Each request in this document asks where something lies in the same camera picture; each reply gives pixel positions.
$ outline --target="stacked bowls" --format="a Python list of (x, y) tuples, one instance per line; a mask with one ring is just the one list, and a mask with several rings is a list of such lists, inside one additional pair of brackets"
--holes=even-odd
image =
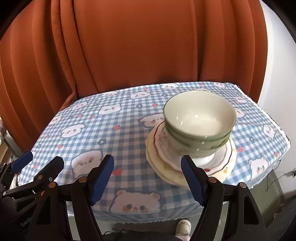
[(188, 91), (170, 98), (164, 108), (172, 148), (192, 158), (212, 155), (226, 144), (236, 120), (223, 97), (207, 91)]

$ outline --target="tablecloth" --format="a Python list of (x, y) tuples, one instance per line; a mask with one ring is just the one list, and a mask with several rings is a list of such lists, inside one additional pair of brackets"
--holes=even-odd
[(162, 181), (145, 157), (145, 139), (163, 120), (165, 102), (194, 89), (217, 93), (236, 110), (231, 137), (237, 160), (224, 183), (245, 182), (249, 187), (259, 183), (287, 152), (290, 142), (239, 87), (215, 82), (144, 85), (75, 101), (58, 112), (43, 131), (32, 149), (33, 161), (22, 170), (19, 183), (28, 183), (55, 156), (65, 162), (56, 182), (72, 183), (111, 154), (115, 168), (101, 201), (93, 207), (96, 219), (151, 222), (199, 214), (202, 208), (191, 193)]

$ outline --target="stacked plates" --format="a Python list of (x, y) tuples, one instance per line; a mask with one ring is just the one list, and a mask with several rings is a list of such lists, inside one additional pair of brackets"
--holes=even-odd
[[(181, 170), (182, 154), (172, 145), (172, 142), (175, 141), (167, 131), (165, 123), (158, 124), (146, 139), (146, 158), (162, 180), (171, 185), (189, 189)], [(200, 164), (201, 158), (193, 158), (192, 160), (198, 167), (203, 168), (208, 176), (216, 177), (222, 182), (234, 168), (235, 145), (232, 139), (228, 138), (227, 142), (214, 152), (210, 162)]]

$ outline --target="white shoe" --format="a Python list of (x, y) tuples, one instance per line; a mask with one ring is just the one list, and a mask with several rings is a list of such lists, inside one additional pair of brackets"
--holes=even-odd
[(188, 219), (181, 219), (176, 227), (176, 236), (186, 236), (190, 234), (191, 223)]

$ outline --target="cable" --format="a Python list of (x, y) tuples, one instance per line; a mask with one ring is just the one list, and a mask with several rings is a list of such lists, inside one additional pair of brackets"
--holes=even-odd
[(118, 239), (120, 239), (123, 235), (125, 235), (126, 233), (123, 233), (123, 230), (126, 231), (126, 232), (129, 232), (130, 230), (126, 230), (126, 229), (122, 229), (122, 230), (119, 230), (119, 229), (116, 229), (116, 228), (112, 228), (113, 231), (115, 232), (112, 232), (112, 231), (106, 231), (104, 232), (103, 236), (105, 236), (107, 233), (111, 233), (111, 234), (118, 234), (114, 239), (113, 241), (117, 241)]
[(268, 175), (267, 175), (267, 189), (266, 189), (266, 191), (268, 191), (269, 189), (270, 189), (270, 187), (271, 187), (271, 185), (275, 182), (275, 181), (277, 181), (278, 179), (280, 179), (281, 177), (283, 177), (284, 175), (287, 175), (288, 173), (292, 173), (292, 174), (294, 174), (294, 170), (296, 169), (296, 167), (292, 170), (292, 171), (289, 171), (289, 172), (287, 172), (287, 173), (285, 173), (285, 174), (283, 174), (283, 175), (281, 175), (279, 178), (277, 178), (277, 179), (275, 179), (269, 186), (268, 186)]
[[(277, 166), (275, 169), (273, 169), (273, 171), (275, 171), (275, 170), (279, 167), (280, 163), (281, 163), (281, 160), (279, 160), (279, 164), (278, 164), (278, 166)], [(267, 176), (266, 176), (266, 177), (267, 177), (267, 189), (266, 189), (266, 191), (268, 191), (268, 189), (269, 189), (269, 188), (268, 188), (268, 175), (269, 175), (269, 174), (267, 174)]]

